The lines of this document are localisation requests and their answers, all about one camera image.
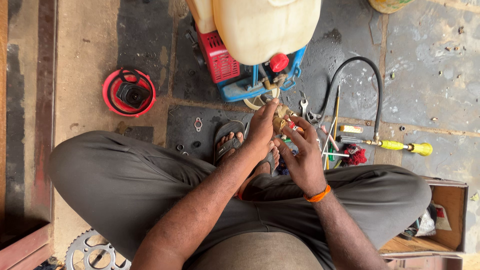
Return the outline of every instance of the flip-flop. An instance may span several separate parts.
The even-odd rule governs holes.
[[[255,168],[253,169],[252,172],[254,172],[257,169],[258,166],[264,164],[265,162],[268,162],[268,164],[270,164],[270,175],[273,175],[273,171],[275,169],[275,159],[273,158],[273,154],[272,154],[271,151],[268,152],[267,156],[263,160],[261,160],[257,164],[257,166],[255,166]]]
[[[217,143],[220,142],[222,137],[228,136],[230,132],[233,132],[234,136],[231,140],[228,140],[224,143],[220,148],[216,149]],[[241,132],[245,135],[245,126],[242,122],[233,120],[228,123],[223,124],[215,134],[215,138],[213,141],[214,147],[214,165],[216,166],[218,161],[225,155],[230,149],[238,149],[241,146],[241,142],[237,139],[237,133]]]

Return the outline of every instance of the person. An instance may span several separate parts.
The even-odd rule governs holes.
[[[241,146],[217,167],[93,131],[59,144],[48,172],[65,201],[132,260],[131,270],[387,269],[377,249],[427,208],[428,184],[391,165],[324,172],[317,132],[304,119],[291,117],[304,132],[283,129],[297,155],[271,140],[277,105],[253,115],[248,139],[222,138],[217,147],[235,137]],[[250,175],[269,152],[275,166],[283,157],[290,176],[272,177],[269,163]]]

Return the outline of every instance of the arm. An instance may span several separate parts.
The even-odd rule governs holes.
[[[135,253],[131,270],[182,268],[250,171],[267,154],[277,103],[275,99],[258,110],[251,120],[252,140],[245,141],[149,231]]]
[[[290,171],[292,180],[308,197],[323,192],[327,186],[318,147],[315,128],[301,117],[291,117],[304,132],[285,127],[283,132],[298,146],[295,156],[281,140],[275,139],[280,154]],[[333,263],[337,269],[376,270],[388,269],[363,231],[350,217],[331,191],[321,201],[313,202],[320,223],[325,231]]]

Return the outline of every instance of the yellow spray nozzle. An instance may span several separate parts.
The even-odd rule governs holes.
[[[407,150],[412,153],[419,153],[420,155],[425,157],[433,152],[433,147],[429,143],[409,144]]]
[[[382,144],[380,146],[385,149],[401,150],[404,148],[402,143],[396,141],[381,140],[381,142]]]
[[[390,149],[390,150],[406,149],[407,151],[410,151],[412,153],[419,153],[424,157],[430,155],[433,152],[433,147],[429,143],[404,145],[396,141],[381,140],[380,142],[381,142],[380,146],[385,149]]]

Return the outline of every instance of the chain sprocket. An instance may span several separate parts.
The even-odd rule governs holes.
[[[115,264],[115,259],[117,258],[117,256],[114,252],[115,249],[110,243],[107,243],[105,245],[100,244],[100,245],[94,245],[94,246],[87,244],[88,239],[90,239],[90,237],[94,235],[99,235],[99,233],[94,229],[90,229],[85,233],[82,233],[70,244],[70,247],[68,247],[67,254],[65,256],[65,267],[67,270],[75,270],[73,266],[73,254],[75,250],[79,250],[84,254],[83,260],[84,260],[85,270],[129,270],[130,269],[130,265],[132,265],[132,263],[128,260],[126,260],[121,267]],[[90,263],[89,256],[93,251],[96,251],[96,250],[103,250],[102,252],[110,254],[110,263],[108,264],[108,266],[104,268],[95,268]]]

